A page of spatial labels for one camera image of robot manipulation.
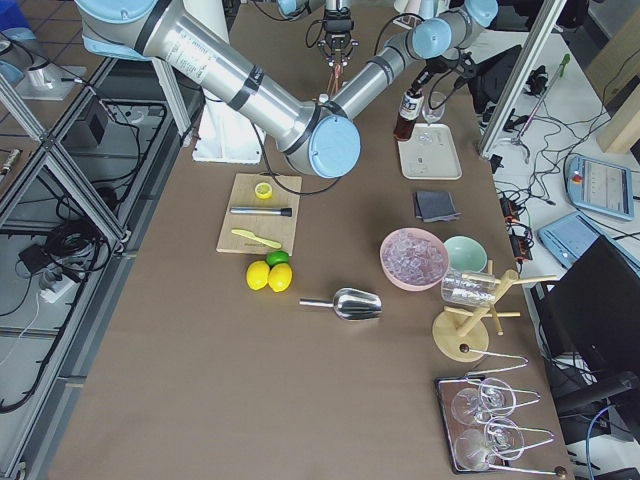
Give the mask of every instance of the scoop handle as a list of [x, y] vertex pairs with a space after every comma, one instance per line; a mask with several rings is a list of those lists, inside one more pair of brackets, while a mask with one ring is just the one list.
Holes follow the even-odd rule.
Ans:
[[312, 307], [329, 307], [333, 308], [333, 302], [328, 302], [326, 300], [314, 300], [312, 298], [301, 298], [298, 302], [300, 305], [309, 305]]

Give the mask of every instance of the bowl of ice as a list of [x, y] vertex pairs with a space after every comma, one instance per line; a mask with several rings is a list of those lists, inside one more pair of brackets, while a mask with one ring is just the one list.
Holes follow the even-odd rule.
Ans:
[[380, 263], [395, 286], [420, 292], [442, 280], [449, 268], [449, 255], [432, 233], [420, 228], [401, 228], [382, 241]]

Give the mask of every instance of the yellow knife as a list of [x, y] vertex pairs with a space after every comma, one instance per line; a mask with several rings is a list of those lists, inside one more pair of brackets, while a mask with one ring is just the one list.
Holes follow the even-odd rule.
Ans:
[[271, 248], [282, 248], [282, 244], [280, 242], [276, 242], [275, 240], [269, 240], [267, 238], [262, 238], [257, 236], [255, 233], [250, 232], [249, 230], [243, 230], [241, 228], [234, 228], [231, 230], [231, 233], [234, 235], [239, 235], [244, 238], [248, 238], [249, 240], [255, 240], [258, 243], [262, 243]]

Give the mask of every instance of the cutting board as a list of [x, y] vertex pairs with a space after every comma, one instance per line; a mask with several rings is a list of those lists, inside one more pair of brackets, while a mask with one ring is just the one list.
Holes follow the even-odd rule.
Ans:
[[[302, 177], [278, 176], [278, 181], [285, 187], [296, 192], [299, 192], [302, 187]], [[266, 182], [271, 185], [273, 189], [271, 198], [260, 200], [256, 197], [254, 189], [260, 182]], [[259, 237], [280, 242], [282, 244], [282, 250], [292, 255], [293, 240], [296, 235], [296, 223], [298, 221], [299, 202], [299, 195], [294, 195], [283, 190], [274, 182], [273, 178], [248, 173], [236, 174], [231, 195], [229, 196], [227, 213], [224, 216], [222, 228], [220, 229], [220, 237], [218, 238], [216, 251], [225, 253], [266, 254], [274, 250], [255, 240], [249, 240], [248, 238], [231, 233], [231, 229], [233, 228], [242, 228], [255, 233]], [[281, 217], [279, 215], [236, 215], [229, 213], [229, 208], [231, 207], [289, 207], [293, 209], [293, 213], [291, 217]]]

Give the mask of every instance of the folded cloth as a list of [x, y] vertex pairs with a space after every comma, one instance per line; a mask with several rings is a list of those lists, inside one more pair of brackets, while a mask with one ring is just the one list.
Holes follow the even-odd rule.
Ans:
[[449, 192], [420, 190], [416, 192], [413, 204], [416, 218], [421, 218], [424, 222], [450, 222], [460, 216]]

